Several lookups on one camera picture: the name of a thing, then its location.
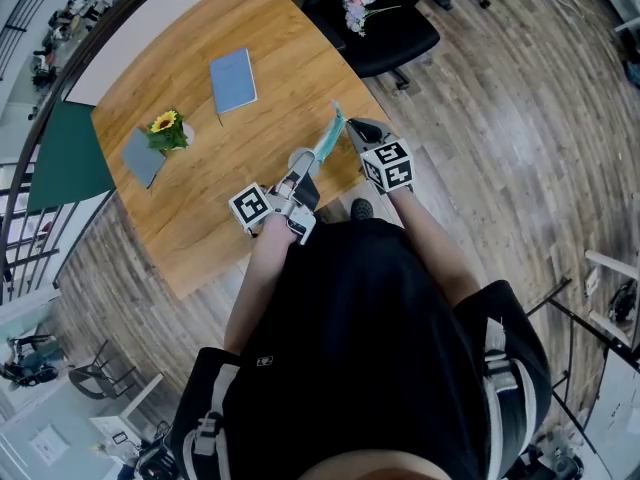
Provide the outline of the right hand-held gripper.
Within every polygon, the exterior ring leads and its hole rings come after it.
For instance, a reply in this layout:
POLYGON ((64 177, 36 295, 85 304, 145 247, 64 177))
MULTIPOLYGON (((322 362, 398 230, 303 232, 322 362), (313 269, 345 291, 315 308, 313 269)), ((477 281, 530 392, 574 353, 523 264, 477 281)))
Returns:
POLYGON ((385 123, 371 119, 351 118, 345 129, 360 156, 365 178, 380 194, 412 189, 414 161, 405 139, 392 134, 385 123), (368 146, 366 138, 382 138, 382 142, 368 146))

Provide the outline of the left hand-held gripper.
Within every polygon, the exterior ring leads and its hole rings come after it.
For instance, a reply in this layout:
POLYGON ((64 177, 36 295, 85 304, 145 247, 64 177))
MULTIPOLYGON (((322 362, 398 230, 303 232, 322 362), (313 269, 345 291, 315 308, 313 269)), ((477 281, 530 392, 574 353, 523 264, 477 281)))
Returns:
POLYGON ((270 188, 252 183, 229 200, 229 207, 243 230, 257 237, 270 214, 280 214, 304 245, 316 224, 315 209, 320 200, 312 178, 319 172, 319 160, 312 149, 294 151, 283 179, 270 188))

